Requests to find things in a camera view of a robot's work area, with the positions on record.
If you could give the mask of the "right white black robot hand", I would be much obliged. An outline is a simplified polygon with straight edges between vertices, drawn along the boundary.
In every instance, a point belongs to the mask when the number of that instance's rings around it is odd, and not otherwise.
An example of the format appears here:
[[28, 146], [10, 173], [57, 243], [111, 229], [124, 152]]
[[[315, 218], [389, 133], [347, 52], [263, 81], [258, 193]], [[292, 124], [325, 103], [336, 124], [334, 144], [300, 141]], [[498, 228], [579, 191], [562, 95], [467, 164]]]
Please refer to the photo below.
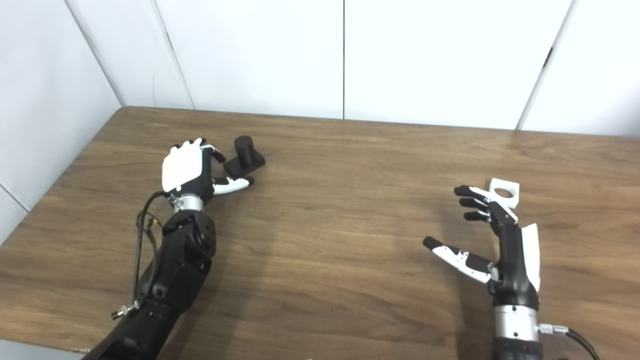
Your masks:
[[498, 260], [448, 246], [429, 235], [423, 239], [423, 246], [458, 272], [487, 285], [493, 306], [523, 306], [537, 312], [540, 285], [534, 271], [538, 271], [540, 261], [533, 260], [533, 256], [539, 253], [526, 250], [525, 229], [520, 226], [518, 216], [498, 194], [479, 187], [457, 186], [454, 194], [462, 207], [475, 208], [464, 213], [466, 221], [489, 224], [498, 238]]

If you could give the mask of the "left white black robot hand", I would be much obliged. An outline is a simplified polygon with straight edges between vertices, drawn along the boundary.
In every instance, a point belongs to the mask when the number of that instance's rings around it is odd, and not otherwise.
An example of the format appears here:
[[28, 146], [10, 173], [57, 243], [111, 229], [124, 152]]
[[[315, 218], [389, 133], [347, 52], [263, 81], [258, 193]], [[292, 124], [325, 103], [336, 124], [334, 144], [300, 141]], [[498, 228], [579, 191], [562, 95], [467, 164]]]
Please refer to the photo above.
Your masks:
[[230, 194], [251, 187], [253, 177], [213, 177], [211, 162], [226, 157], [203, 137], [170, 148], [162, 163], [162, 191], [173, 209], [203, 210], [215, 195]]

